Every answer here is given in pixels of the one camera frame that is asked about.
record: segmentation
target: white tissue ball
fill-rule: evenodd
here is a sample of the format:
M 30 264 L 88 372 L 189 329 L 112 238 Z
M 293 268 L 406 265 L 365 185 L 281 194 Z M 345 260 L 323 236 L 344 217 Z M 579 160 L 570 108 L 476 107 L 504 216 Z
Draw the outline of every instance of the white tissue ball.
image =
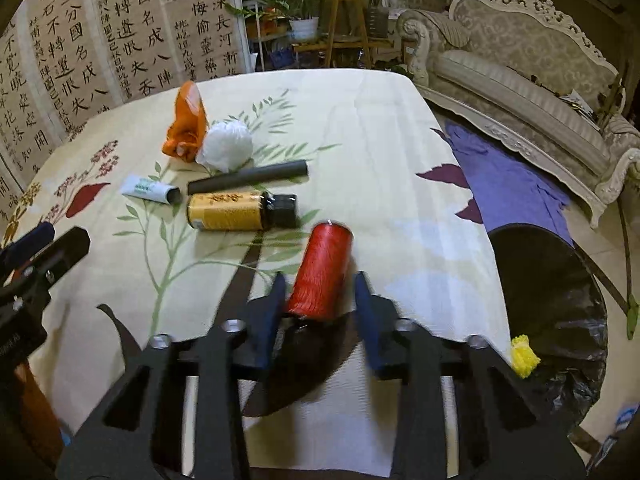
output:
M 209 127 L 196 154 L 196 162 L 223 173 L 237 170 L 254 153 L 251 132 L 242 121 L 219 122 Z

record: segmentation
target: yellow sponge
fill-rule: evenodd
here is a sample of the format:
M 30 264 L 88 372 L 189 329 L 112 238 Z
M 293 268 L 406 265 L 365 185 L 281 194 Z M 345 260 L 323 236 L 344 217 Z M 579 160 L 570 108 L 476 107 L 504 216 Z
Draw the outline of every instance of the yellow sponge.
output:
M 529 338 L 525 335 L 514 337 L 511 341 L 511 361 L 516 373 L 526 379 L 536 366 L 540 363 L 540 358 L 533 353 L 529 347 Z

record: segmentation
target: black tube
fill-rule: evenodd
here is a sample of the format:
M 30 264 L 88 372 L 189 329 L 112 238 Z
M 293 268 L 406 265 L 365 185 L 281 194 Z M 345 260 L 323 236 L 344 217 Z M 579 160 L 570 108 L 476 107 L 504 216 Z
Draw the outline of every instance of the black tube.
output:
M 211 193 L 246 186 L 247 184 L 260 184 L 270 180 L 283 180 L 294 176 L 307 175 L 306 160 L 292 160 L 291 162 L 247 168 L 235 173 L 225 173 L 200 180 L 192 180 L 187 184 L 187 195 Z

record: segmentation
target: dark flower pot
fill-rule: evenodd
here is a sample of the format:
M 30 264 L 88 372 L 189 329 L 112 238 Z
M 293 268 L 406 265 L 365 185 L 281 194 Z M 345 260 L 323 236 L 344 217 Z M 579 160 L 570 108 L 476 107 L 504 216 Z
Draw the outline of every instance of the dark flower pot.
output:
M 370 38 L 386 38 L 389 23 L 388 7 L 369 7 L 366 20 L 367 35 Z

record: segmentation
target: purple cloth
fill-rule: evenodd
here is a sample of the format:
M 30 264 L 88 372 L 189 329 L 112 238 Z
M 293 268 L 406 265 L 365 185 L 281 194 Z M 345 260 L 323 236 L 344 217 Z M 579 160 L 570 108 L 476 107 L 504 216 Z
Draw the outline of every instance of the purple cloth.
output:
M 516 222 L 534 224 L 573 246 L 562 215 L 570 199 L 551 179 L 458 124 L 447 121 L 446 131 L 487 232 Z

